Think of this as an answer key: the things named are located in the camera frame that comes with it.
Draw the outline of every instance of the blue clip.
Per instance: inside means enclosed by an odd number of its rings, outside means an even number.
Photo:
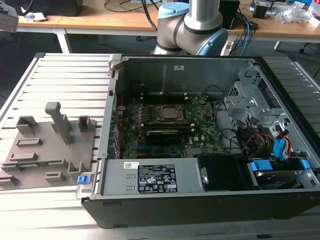
[[[252,170],[255,171],[272,171],[273,168],[269,160],[254,160],[250,163]]]
[[[285,148],[286,148],[286,141],[283,140],[282,138],[276,139],[274,141],[273,153],[277,158],[280,159],[281,162],[283,162],[285,160],[284,159]]]
[[[308,162],[306,159],[303,159],[303,160],[301,161],[301,163],[302,163],[302,166],[304,167],[305,170],[308,169],[308,168],[310,168],[310,164],[309,164],[309,162]]]
[[[78,176],[78,180],[76,181],[78,185],[87,185],[90,184],[90,176],[88,175],[80,175]]]

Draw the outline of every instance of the slotted metal surface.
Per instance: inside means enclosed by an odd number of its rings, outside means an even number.
[[[60,101],[61,112],[67,114],[70,120],[86,114],[97,121],[98,128],[92,150],[92,160],[96,160],[101,134],[99,127],[103,121],[109,77],[106,75],[107,72],[100,70],[94,72],[94,69],[102,67],[107,71],[108,59],[107,54],[52,53],[46,54],[43,59],[33,61],[27,74],[19,82],[21,88],[17,88],[12,99],[9,98],[10,104],[3,108],[5,114],[3,117],[0,116],[0,163],[6,159],[17,134],[15,125],[20,115],[35,115],[37,122],[51,121],[44,111],[48,101]],[[64,67],[63,72],[56,71],[56,67]],[[74,72],[65,72],[65,67],[70,67],[69,71]],[[294,236],[296,239],[307,239],[308,234],[313,235],[312,239],[315,239],[314,236],[320,234],[318,209],[311,209],[289,220],[100,229],[84,210],[80,200],[76,199],[76,187],[0,191],[1,238],[182,240],[227,237],[227,239],[256,239],[257,234],[267,234],[272,237]],[[170,212],[174,209],[168,206],[164,211],[168,211],[169,218]]]
[[[320,136],[320,89],[306,71],[289,58],[263,57],[284,89]]]
[[[20,116],[52,122],[45,113],[47,102],[60,102],[69,120],[89,115],[97,121],[92,161],[97,160],[110,77],[109,55],[46,54],[35,58],[20,82],[7,111],[0,119],[0,164],[8,155]],[[0,230],[95,226],[96,222],[76,199],[77,186],[0,191]]]

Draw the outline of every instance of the black device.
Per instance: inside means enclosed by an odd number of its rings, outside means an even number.
[[[175,2],[189,3],[189,0],[175,0]],[[223,16],[222,27],[232,29],[238,11],[239,0],[220,0],[219,12]]]
[[[66,17],[75,17],[83,0],[33,0],[29,11],[32,13],[56,14]],[[7,0],[6,4],[13,7],[17,13],[21,13],[21,7],[28,9],[31,0]]]
[[[256,18],[256,19],[264,19],[266,12],[268,11],[269,6],[265,5],[265,3],[260,3],[260,4],[255,4],[254,5],[254,10],[252,13],[252,17]]]

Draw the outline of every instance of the floor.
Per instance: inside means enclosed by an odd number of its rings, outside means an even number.
[[[18,32],[12,38],[11,42],[0,42],[0,108],[37,52],[61,53],[53,34]],[[97,35],[70,34],[69,40],[73,53],[148,55],[156,45],[155,37],[142,37],[142,41],[137,41],[135,36],[106,35],[104,45],[98,44]],[[306,47],[304,54],[301,54],[299,49],[303,43],[286,42],[279,51],[274,51],[274,45],[275,42],[270,41],[252,41],[244,56],[289,56],[312,75],[320,68],[320,46],[311,46],[313,50]]]

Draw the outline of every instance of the warning label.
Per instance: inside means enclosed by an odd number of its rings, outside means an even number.
[[[141,194],[178,192],[175,165],[139,165],[138,192]]]

